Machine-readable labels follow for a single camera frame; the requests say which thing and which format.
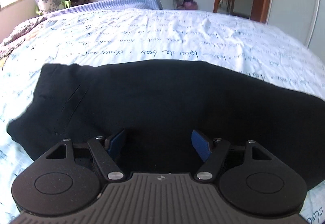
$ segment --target green chair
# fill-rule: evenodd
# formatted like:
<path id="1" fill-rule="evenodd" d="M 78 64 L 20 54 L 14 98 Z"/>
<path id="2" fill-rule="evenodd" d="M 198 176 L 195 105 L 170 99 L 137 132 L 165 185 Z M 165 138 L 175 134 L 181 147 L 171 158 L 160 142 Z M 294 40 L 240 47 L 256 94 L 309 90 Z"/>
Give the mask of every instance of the green chair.
<path id="1" fill-rule="evenodd" d="M 64 5 L 64 8 L 70 8 L 71 7 L 71 1 L 64 1 L 61 0 L 62 4 Z M 38 6 L 35 7 L 35 12 L 38 14 L 38 16 L 42 16 L 43 12 L 38 9 Z"/>

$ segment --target metal screw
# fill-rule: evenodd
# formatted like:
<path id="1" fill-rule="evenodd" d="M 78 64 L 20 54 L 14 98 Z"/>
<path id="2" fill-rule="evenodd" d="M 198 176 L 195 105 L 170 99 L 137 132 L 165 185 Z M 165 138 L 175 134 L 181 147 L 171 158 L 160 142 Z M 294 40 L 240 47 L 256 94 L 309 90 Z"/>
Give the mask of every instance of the metal screw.
<path id="1" fill-rule="evenodd" d="M 111 180 L 120 180 L 120 179 L 123 178 L 123 176 L 124 176 L 124 174 L 121 173 L 121 172 L 110 172 L 110 173 L 107 175 L 107 177 L 108 177 L 109 179 L 111 179 Z"/>
<path id="2" fill-rule="evenodd" d="M 196 177 L 201 180 L 209 180 L 213 177 L 213 175 L 209 172 L 199 172 Z"/>

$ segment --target white bed sheet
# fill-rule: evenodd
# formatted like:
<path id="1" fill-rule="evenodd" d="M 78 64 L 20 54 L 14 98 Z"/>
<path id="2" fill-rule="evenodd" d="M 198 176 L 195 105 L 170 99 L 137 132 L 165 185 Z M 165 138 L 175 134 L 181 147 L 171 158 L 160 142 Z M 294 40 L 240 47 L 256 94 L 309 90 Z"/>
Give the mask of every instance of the white bed sheet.
<path id="1" fill-rule="evenodd" d="M 100 66 L 148 59 L 206 61 L 325 99 L 325 67 L 281 30 L 200 11 L 109 10 L 56 17 L 12 53 L 0 73 L 0 224 L 18 211 L 11 184 L 32 160 L 6 133 L 33 99 L 45 63 Z M 302 216 L 322 223 L 325 181 L 309 191 Z"/>

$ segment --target pillow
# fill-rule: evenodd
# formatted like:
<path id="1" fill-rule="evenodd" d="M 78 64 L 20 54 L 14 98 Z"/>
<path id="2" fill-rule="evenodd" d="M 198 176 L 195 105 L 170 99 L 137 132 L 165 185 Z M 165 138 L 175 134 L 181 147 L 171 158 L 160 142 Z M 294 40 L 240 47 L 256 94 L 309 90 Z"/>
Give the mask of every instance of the pillow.
<path id="1" fill-rule="evenodd" d="M 35 0 L 39 10 L 43 14 L 55 12 L 64 9 L 61 0 Z"/>

